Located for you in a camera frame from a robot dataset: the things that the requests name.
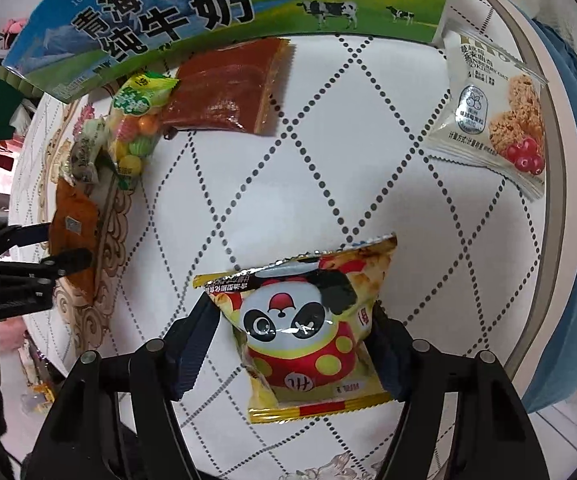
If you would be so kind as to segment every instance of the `orange packaging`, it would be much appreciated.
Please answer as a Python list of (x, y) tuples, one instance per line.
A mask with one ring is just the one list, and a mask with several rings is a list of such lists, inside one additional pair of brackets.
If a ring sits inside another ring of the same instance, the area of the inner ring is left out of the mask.
[[(57, 183), (57, 208), (48, 231), (48, 251), (55, 255), (85, 248), (95, 254), (97, 248), (97, 206), (79, 189), (63, 178)], [(81, 291), (88, 303), (95, 294), (93, 267), (65, 278)]]
[(212, 50), (181, 65), (162, 122), (181, 130), (259, 134), (289, 40), (265, 38)]

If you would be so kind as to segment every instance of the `panda snack bag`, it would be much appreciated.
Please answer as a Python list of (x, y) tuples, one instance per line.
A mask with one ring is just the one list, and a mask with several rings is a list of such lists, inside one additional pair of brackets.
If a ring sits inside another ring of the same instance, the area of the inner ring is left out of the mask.
[(531, 200), (543, 196), (539, 96), (546, 81), (500, 47), (452, 26), (444, 36), (452, 102), (428, 134), (429, 153), (496, 171)]
[(196, 276), (233, 324), (251, 422), (349, 412), (391, 400), (363, 343), (397, 239)]

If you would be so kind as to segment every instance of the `cranberry illustration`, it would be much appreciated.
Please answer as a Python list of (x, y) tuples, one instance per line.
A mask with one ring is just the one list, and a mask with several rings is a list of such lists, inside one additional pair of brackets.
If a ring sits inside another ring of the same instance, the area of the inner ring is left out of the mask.
[(527, 173), (533, 167), (533, 158), (526, 155), (520, 155), (515, 160), (515, 167), (518, 168), (522, 173)]
[(524, 139), (520, 145), (520, 151), (522, 152), (522, 155), (537, 155), (537, 150), (537, 142), (532, 137), (526, 137), (526, 139)]
[(539, 175), (544, 171), (544, 158), (540, 155), (533, 155), (531, 157), (531, 173)]
[(520, 146), (518, 144), (512, 144), (506, 148), (506, 160), (515, 164), (515, 161), (520, 156)]

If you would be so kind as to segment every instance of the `pink flower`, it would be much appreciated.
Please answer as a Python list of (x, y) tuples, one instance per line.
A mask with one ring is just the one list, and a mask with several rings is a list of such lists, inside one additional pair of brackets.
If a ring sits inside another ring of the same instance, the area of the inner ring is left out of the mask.
[(73, 139), (79, 140), (82, 135), (82, 128), (84, 126), (84, 121), (93, 119), (95, 117), (95, 108), (92, 105), (85, 105), (80, 112), (80, 116), (75, 121), (75, 126), (73, 126)]

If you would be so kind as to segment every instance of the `candy bag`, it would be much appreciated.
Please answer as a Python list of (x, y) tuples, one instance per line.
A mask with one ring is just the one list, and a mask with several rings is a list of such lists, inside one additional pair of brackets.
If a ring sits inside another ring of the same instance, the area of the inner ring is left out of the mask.
[(107, 151), (122, 189), (132, 189), (162, 134), (160, 112), (178, 80), (153, 72), (131, 76), (113, 98)]
[(233, 324), (251, 422), (348, 412), (391, 400), (363, 343), (395, 235), (236, 274), (196, 276)]
[(106, 145), (110, 131), (103, 118), (88, 119), (82, 126), (82, 135), (71, 148), (68, 168), (73, 178), (85, 184), (97, 184), (99, 178), (95, 168), (95, 160)]
[(531, 200), (543, 196), (539, 95), (546, 81), (500, 47), (451, 26), (444, 44), (453, 97), (428, 134), (429, 154), (496, 171)]
[(265, 38), (191, 57), (177, 72), (180, 84), (162, 111), (162, 122), (181, 130), (261, 133), (288, 44)]

